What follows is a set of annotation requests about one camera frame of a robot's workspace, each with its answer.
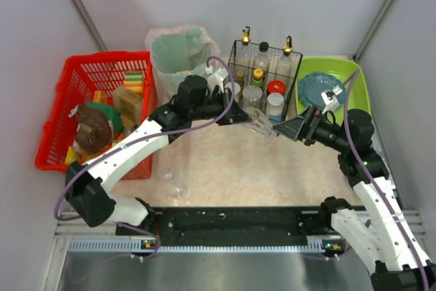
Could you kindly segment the small glass bowl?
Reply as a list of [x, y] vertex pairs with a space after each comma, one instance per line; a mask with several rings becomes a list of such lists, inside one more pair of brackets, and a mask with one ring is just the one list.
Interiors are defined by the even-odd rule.
[[273, 129], [273, 123], [261, 110], [256, 108], [250, 116], [251, 122], [248, 124], [248, 128], [251, 131], [260, 134], [265, 138], [277, 136], [277, 133]]

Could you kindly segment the teal ceramic plate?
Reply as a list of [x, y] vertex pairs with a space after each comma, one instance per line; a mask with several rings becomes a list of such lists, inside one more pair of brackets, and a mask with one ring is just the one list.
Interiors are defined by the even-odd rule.
[[298, 83], [298, 97], [305, 106], [325, 108], [322, 92], [332, 90], [341, 84], [333, 75], [314, 72], [303, 77]]

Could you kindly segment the black cap clear bottle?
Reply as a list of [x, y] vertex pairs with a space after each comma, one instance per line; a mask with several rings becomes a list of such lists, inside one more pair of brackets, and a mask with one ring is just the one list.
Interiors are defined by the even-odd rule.
[[259, 52], [253, 60], [253, 68], [260, 68], [264, 73], [269, 71], [270, 57], [268, 55], [269, 43], [261, 42], [259, 45]]

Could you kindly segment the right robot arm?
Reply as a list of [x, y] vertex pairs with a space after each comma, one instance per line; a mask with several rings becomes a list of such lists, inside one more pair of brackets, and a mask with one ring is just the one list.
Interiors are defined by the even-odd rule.
[[341, 172], [361, 199], [370, 224], [362, 223], [346, 200], [334, 196], [321, 203], [319, 218], [362, 260], [374, 290], [429, 290], [435, 285], [435, 263], [411, 231], [387, 167], [372, 146], [375, 128], [369, 113], [348, 110], [338, 125], [310, 106], [273, 129], [307, 146], [318, 142], [338, 151]]

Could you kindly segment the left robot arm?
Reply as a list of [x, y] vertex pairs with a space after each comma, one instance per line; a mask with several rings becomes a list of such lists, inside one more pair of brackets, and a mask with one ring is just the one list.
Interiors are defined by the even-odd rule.
[[250, 117], [229, 90], [210, 89], [205, 78], [189, 76], [168, 103], [118, 145], [86, 164], [70, 164], [65, 199], [92, 228], [107, 221], [131, 226], [152, 222], [155, 212], [144, 200], [116, 197], [111, 191], [140, 162], [193, 130], [194, 121], [202, 120], [223, 126], [248, 123]]

